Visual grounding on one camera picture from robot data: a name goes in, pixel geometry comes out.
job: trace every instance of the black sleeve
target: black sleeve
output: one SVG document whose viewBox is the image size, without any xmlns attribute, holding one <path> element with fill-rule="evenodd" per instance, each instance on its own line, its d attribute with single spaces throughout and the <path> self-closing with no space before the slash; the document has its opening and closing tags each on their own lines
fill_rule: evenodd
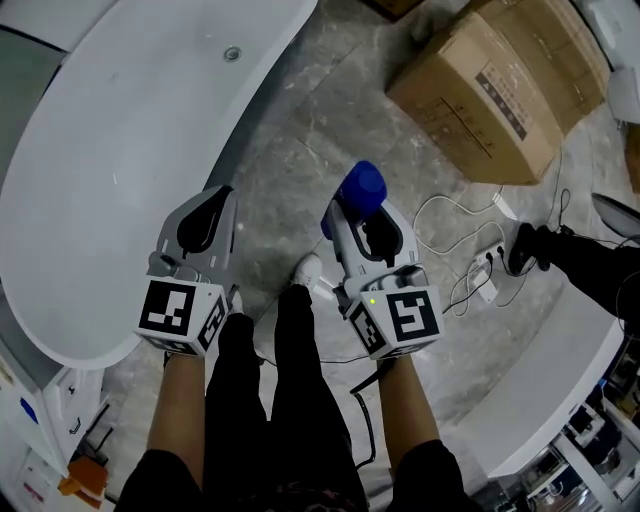
<svg viewBox="0 0 640 512">
<path fill-rule="evenodd" d="M 413 448 L 398 466 L 388 512 L 482 512 L 462 485 L 456 458 L 440 441 Z"/>
<path fill-rule="evenodd" d="M 202 508 L 202 492 L 180 457 L 149 450 L 127 480 L 116 511 Z"/>
</svg>

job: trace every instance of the white sneaker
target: white sneaker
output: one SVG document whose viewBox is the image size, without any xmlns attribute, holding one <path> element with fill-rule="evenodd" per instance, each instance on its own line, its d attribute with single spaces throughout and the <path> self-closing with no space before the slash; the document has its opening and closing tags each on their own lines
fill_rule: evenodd
<svg viewBox="0 0 640 512">
<path fill-rule="evenodd" d="M 322 260 L 312 252 L 300 260 L 291 281 L 293 284 L 306 286 L 311 291 L 318 284 L 321 274 Z"/>
<path fill-rule="evenodd" d="M 229 309 L 230 315 L 232 315 L 233 313 L 244 313 L 244 310 L 242 309 L 242 296 L 240 295 L 240 291 L 238 290 L 238 288 L 231 290 L 230 302 L 231 302 L 231 308 Z"/>
</svg>

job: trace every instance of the gray marble floor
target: gray marble floor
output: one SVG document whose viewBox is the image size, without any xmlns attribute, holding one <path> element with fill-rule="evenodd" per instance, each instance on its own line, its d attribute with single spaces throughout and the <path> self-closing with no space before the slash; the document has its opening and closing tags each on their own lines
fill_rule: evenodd
<svg viewBox="0 0 640 512">
<path fill-rule="evenodd" d="M 341 269 L 319 221 L 333 191 L 360 159 L 380 168 L 390 199 L 411 221 L 435 194 L 446 194 L 471 209 L 490 204 L 499 187 L 468 182 L 384 93 L 397 71 L 419 51 L 425 27 L 441 26 L 463 4 L 429 1 L 390 24 L 357 0 L 319 0 L 309 23 L 256 95 L 210 180 L 231 182 L 239 193 L 235 265 L 245 310 L 256 321 L 256 347 L 270 359 L 278 293 L 303 255 L 315 250 L 322 258 L 324 272 L 313 294 L 317 342 L 322 359 L 330 361 L 323 371 L 352 433 L 356 460 L 368 456 L 369 442 L 360 408 L 348 391 L 374 365 L 366 359 L 333 364 L 359 356 L 363 349 L 338 315 L 331 288 L 340 281 Z M 543 183 L 506 187 L 503 196 L 518 220 L 557 226 L 563 187 L 572 192 L 563 220 L 585 235 L 615 239 L 593 210 L 592 191 L 638 207 L 622 138 L 606 106 L 571 132 Z M 516 222 L 497 208 L 469 216 L 444 201 L 429 204 L 416 228 L 426 243 L 442 252 L 488 220 L 502 226 L 507 243 L 513 239 Z M 443 304 L 448 304 L 453 285 L 465 275 L 476 251 L 499 235 L 488 227 L 450 254 L 422 251 Z M 494 282 L 499 290 L 496 304 L 509 302 L 522 284 L 500 267 Z M 456 424 L 526 348 L 564 284 L 559 271 L 536 269 L 509 307 L 487 305 L 474 297 L 464 317 L 447 314 L 442 340 L 414 356 L 443 439 L 458 457 L 469 492 L 482 486 L 486 477 Z M 214 347 L 207 358 L 208 372 L 215 358 Z M 146 345 L 107 370 L 105 387 L 113 406 L 92 436 L 99 438 L 115 425 L 104 447 L 110 457 L 108 489 L 114 496 L 144 451 L 161 376 L 161 354 Z M 265 364 L 261 397 L 268 412 L 276 379 L 276 369 Z M 365 400 L 379 455 L 374 465 L 362 470 L 362 477 L 372 507 L 379 509 L 388 503 L 390 493 L 385 490 L 390 480 L 375 387 L 366 390 Z"/>
</svg>

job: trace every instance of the cardboard box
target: cardboard box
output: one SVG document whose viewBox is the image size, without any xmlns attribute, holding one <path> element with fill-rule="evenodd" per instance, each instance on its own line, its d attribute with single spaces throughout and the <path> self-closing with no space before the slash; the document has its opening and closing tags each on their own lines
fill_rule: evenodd
<svg viewBox="0 0 640 512">
<path fill-rule="evenodd" d="M 627 134 L 627 147 L 625 149 L 631 188 L 636 194 L 640 194 L 640 126 L 629 125 Z"/>
<path fill-rule="evenodd" d="M 424 0 L 363 0 L 386 18 L 396 21 Z"/>
<path fill-rule="evenodd" d="M 609 65 L 569 0 L 471 0 L 468 11 L 519 55 L 565 135 L 604 101 Z"/>
<path fill-rule="evenodd" d="M 472 181 L 539 183 L 564 138 L 527 66 L 474 12 L 437 34 L 388 94 Z"/>
</svg>

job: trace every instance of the person's leg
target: person's leg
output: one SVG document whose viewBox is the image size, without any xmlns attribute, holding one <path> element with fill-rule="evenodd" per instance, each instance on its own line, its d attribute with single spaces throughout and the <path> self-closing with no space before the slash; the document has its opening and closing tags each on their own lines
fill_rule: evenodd
<svg viewBox="0 0 640 512">
<path fill-rule="evenodd" d="M 211 503 L 221 505 L 250 495 L 264 483 L 268 440 L 251 318 L 229 315 L 218 346 L 206 395 L 204 492 Z"/>
<path fill-rule="evenodd" d="M 631 301 L 626 300 L 626 291 L 617 305 L 616 298 L 625 279 L 640 271 L 640 249 L 610 249 L 594 240 L 523 224 L 509 255 L 509 270 L 520 273 L 531 257 L 553 263 L 576 288 L 609 313 L 631 321 Z"/>
<path fill-rule="evenodd" d="M 319 277 L 319 259 L 312 273 Z M 301 264 L 309 263 L 309 257 Z M 351 438 L 322 376 L 314 337 L 309 289 L 317 279 L 300 279 L 279 299 L 275 331 L 278 385 L 271 421 L 277 439 L 281 478 L 308 481 L 339 492 L 365 509 L 366 497 L 351 455 Z"/>
</svg>

